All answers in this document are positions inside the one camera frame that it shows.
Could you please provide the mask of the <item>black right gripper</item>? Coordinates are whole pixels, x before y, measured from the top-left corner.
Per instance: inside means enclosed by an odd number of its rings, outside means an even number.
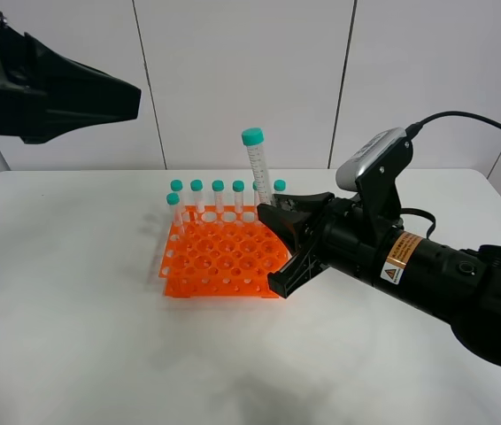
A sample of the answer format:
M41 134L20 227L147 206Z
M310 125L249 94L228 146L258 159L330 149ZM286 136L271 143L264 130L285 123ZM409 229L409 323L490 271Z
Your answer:
M387 197L372 219L360 200L333 193L298 196L274 194L259 204L258 220L294 252L284 266L267 276L269 289L288 298L328 268L334 268L374 288L393 288L381 278L386 253L400 236L399 196Z

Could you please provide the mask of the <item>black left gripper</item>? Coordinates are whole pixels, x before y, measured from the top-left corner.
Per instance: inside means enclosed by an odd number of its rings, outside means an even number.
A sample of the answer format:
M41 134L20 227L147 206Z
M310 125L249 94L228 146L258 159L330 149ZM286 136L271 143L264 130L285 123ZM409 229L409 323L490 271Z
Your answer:
M135 85L57 54L0 12L0 135L44 144L77 129L135 120Z

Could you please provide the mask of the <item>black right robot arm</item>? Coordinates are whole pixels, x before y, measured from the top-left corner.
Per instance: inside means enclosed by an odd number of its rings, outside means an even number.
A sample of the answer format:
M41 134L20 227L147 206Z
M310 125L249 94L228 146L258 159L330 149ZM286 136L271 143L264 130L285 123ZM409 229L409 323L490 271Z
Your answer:
M334 268L447 323L470 352L501 366L501 246L456 250L405 231L401 215L329 192L259 205L291 255L269 273L270 290L287 298Z

